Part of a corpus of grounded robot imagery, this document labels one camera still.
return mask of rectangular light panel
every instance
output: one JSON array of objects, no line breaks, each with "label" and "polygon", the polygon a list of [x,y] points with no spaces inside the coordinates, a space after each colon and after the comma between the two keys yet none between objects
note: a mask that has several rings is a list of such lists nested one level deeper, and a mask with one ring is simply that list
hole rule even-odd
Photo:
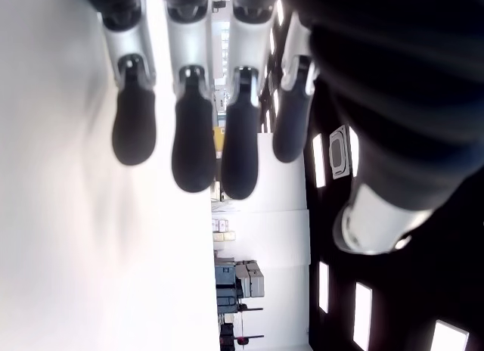
[{"label": "rectangular light panel", "polygon": [[269,36],[269,43],[271,44],[271,54],[274,54],[275,46],[274,46],[274,34],[272,33],[272,29],[271,29],[271,35]]},{"label": "rectangular light panel", "polygon": [[430,351],[464,351],[469,332],[437,321]]},{"label": "rectangular light panel", "polygon": [[275,116],[277,116],[279,113],[279,94],[277,89],[274,90],[274,94],[272,94],[272,97],[274,98]]},{"label": "rectangular light panel", "polygon": [[349,127],[349,145],[351,146],[351,161],[353,165],[353,177],[356,177],[358,173],[358,163],[360,161],[359,148],[360,144],[358,141],[358,136],[355,131]]},{"label": "rectangular light panel", "polygon": [[355,327],[353,341],[363,351],[368,351],[371,326],[371,289],[361,283],[356,283]]},{"label": "rectangular light panel", "polygon": [[316,187],[324,187],[326,178],[324,177],[323,139],[321,134],[316,135],[312,139],[312,156],[315,161]]},{"label": "rectangular light panel", "polygon": [[319,308],[327,313],[329,302],[329,268],[323,262],[319,262]]},{"label": "rectangular light panel", "polygon": [[269,110],[265,112],[265,120],[267,122],[267,133],[271,132],[271,114],[269,113]]},{"label": "rectangular light panel", "polygon": [[279,26],[284,22],[284,12],[282,10],[282,1],[278,0],[278,19],[279,19]]}]

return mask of white wall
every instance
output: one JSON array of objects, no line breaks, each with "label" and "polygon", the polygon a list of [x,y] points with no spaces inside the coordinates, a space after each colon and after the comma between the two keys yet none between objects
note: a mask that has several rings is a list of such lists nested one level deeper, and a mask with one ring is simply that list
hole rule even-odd
[{"label": "white wall", "polygon": [[259,134],[258,139],[259,180],[253,194],[231,201],[231,212],[213,213],[214,219],[227,219],[237,236],[223,243],[219,256],[257,260],[265,280],[265,297],[244,300],[264,310],[238,313],[234,332],[242,335],[243,322],[244,336],[265,335],[245,349],[306,351],[311,257],[303,159],[280,163],[272,150],[272,134]]},{"label": "white wall", "polygon": [[259,177],[254,192],[234,204],[247,212],[306,210],[304,159],[281,163],[272,150],[272,134],[259,133]]},{"label": "white wall", "polygon": [[209,193],[172,179],[166,28],[150,7],[159,137],[129,169],[110,146],[116,91],[96,13],[85,0],[0,0],[2,349],[180,350],[194,307],[190,338],[219,348]]}]

